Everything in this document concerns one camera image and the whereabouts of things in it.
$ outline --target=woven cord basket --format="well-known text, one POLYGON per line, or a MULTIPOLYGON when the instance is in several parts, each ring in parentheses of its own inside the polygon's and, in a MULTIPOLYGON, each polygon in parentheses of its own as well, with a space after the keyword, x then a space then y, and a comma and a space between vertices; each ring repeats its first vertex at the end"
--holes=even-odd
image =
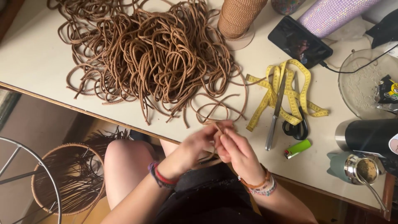
MULTIPOLYGON (((96 152, 88 145, 81 143, 68 143, 49 151, 43 158, 51 175, 58 185, 62 215, 70 216, 83 212, 105 196, 105 181, 92 169, 92 158, 96 156, 104 165, 105 154, 96 152)), ((43 169, 38 164, 35 171, 43 169)), ((37 204, 49 213, 58 208, 54 188, 51 188, 51 180, 46 173, 32 176, 32 193, 37 204)))

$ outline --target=phone screen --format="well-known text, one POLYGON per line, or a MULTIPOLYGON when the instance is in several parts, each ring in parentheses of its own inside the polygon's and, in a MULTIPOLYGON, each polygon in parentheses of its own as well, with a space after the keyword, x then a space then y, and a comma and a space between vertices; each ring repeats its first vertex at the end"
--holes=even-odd
POLYGON ((330 47, 290 17, 284 17, 268 39, 308 69, 333 53, 330 47))

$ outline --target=yellow tape measure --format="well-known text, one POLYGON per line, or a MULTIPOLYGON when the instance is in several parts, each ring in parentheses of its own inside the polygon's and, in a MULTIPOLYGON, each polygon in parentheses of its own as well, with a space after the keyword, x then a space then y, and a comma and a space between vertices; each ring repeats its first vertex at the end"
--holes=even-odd
MULTIPOLYGON (((285 73, 287 75, 287 78, 286 78, 286 87, 285 87, 284 94, 287 95, 287 97, 289 99, 289 105, 290 105, 290 110, 292 111, 292 115, 288 114, 281 107, 281 112, 279 113, 279 116, 282 116, 286 121, 288 121, 292 125, 297 125, 298 123, 300 123, 302 121, 302 117, 299 112, 299 107, 295 100, 296 98, 300 100, 300 105, 302 107, 303 112, 310 115, 311 117, 322 117, 322 116, 327 116, 329 114, 327 109, 320 108, 319 106, 317 106, 307 100, 307 90, 308 90, 308 86, 310 85, 310 81, 311 81, 311 73, 298 60, 290 59, 285 62, 282 62, 279 67, 274 66, 274 65, 268 66, 267 72, 265 73, 266 80, 263 80, 263 81, 257 83, 258 85, 267 88, 268 91, 265 94, 265 96, 263 97, 263 99, 261 100, 261 103, 257 107, 252 118, 250 119, 250 122, 249 122, 248 126, 246 127, 247 130, 249 130, 251 132, 253 131, 254 127, 258 123, 261 113, 264 111, 264 109, 267 106, 275 108, 277 92, 281 85, 280 82, 282 81, 281 74, 285 75, 285 73), (292 82, 293 82, 293 77, 295 74, 292 70, 286 69, 287 63, 296 65, 305 76, 305 82, 304 82, 304 86, 301 90, 301 93, 296 92, 298 90, 296 90, 296 91, 293 90, 292 82), (268 82, 268 76, 272 69, 274 70, 274 77, 272 78, 272 86, 271 86, 271 84, 268 82), (310 114, 308 112, 307 107, 314 110, 315 113, 310 114)), ((260 80, 259 78, 251 76, 249 74, 246 76, 246 81, 251 82, 251 83, 259 81, 259 80, 260 80)))

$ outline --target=green lighter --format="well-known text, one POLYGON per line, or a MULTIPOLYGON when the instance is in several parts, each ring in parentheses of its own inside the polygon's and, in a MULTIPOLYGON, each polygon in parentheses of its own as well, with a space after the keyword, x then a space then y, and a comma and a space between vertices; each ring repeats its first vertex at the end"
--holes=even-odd
POLYGON ((290 159, 309 147, 311 147, 311 143, 308 141, 308 139, 301 141, 285 150, 285 157, 286 159, 290 159))

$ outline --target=glass bowl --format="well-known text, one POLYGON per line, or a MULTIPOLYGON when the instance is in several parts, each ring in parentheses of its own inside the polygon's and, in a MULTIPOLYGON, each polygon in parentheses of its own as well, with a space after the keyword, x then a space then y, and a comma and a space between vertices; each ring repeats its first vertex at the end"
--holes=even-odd
MULTIPOLYGON (((383 52, 376 49, 356 51, 343 62, 340 72, 355 71, 381 54, 383 52)), ((355 73, 339 73, 340 94, 347 107, 360 119, 395 118, 395 114, 376 107, 376 88, 386 75, 398 82, 398 59, 387 54, 355 73)))

